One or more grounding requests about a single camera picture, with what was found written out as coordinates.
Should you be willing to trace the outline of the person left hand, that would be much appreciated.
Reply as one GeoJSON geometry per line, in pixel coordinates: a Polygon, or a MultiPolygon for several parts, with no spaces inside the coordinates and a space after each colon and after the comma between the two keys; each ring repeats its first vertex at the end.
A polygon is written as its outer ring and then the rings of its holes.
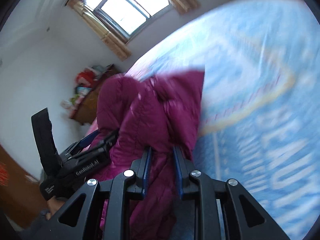
{"type": "Polygon", "coordinates": [[[46,219],[50,220],[51,217],[65,204],[65,201],[56,199],[52,197],[50,200],[47,201],[47,206],[49,212],[46,214],[46,219]]]}

